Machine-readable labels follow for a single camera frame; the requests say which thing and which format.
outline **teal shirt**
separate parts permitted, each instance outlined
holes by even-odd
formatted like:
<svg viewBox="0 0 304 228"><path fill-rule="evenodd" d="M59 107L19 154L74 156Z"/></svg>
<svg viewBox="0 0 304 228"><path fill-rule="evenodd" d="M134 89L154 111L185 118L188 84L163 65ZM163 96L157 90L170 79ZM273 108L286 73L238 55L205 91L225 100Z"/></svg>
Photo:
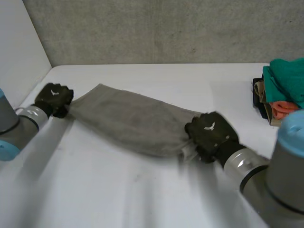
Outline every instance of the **teal shirt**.
<svg viewBox="0 0 304 228"><path fill-rule="evenodd" d="M274 59L263 68L267 102L289 101L304 107L304 58Z"/></svg>

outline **silver metal joint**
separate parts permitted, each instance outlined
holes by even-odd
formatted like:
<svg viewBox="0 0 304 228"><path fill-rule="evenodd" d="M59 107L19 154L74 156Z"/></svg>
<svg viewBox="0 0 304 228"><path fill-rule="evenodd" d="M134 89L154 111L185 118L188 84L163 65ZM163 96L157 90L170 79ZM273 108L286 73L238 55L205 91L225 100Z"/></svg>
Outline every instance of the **silver metal joint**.
<svg viewBox="0 0 304 228"><path fill-rule="evenodd" d="M41 129L48 121L47 114L36 106L29 106L25 108L21 113L19 113L19 116L26 116L27 118L32 119L36 122L39 129Z"/></svg>
<svg viewBox="0 0 304 228"><path fill-rule="evenodd" d="M242 180L256 167L268 165L268 161L249 148L231 155L224 165L225 173L239 187Z"/></svg>

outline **gray concrete wall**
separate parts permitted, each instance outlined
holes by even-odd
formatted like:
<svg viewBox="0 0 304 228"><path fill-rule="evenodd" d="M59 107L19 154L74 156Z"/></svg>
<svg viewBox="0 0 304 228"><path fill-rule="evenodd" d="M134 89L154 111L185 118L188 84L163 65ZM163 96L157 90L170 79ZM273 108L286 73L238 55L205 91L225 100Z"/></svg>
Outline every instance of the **gray concrete wall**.
<svg viewBox="0 0 304 228"><path fill-rule="evenodd" d="M304 57L304 0L23 0L52 66Z"/></svg>

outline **table surface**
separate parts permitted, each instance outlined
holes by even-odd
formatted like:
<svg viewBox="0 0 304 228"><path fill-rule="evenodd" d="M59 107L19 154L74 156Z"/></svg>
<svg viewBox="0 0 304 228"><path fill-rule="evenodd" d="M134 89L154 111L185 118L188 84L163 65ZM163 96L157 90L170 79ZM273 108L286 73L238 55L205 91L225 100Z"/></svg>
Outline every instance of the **table surface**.
<svg viewBox="0 0 304 228"><path fill-rule="evenodd" d="M61 83L78 98L102 83L199 112L217 110L241 143L270 157L277 128L252 106L266 64L57 66L36 86ZM263 228L217 164L119 148L78 121L50 119L11 162L0 163L4 228Z"/></svg>

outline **stack of clothes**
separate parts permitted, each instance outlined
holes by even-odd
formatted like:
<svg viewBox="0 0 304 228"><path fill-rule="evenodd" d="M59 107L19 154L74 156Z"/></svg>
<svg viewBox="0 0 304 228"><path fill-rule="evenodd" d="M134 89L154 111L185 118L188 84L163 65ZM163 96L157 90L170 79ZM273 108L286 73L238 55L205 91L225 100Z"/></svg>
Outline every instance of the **stack of clothes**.
<svg viewBox="0 0 304 228"><path fill-rule="evenodd" d="M274 59L252 86L254 106L271 126L281 126L284 117L304 107L304 58Z"/></svg>

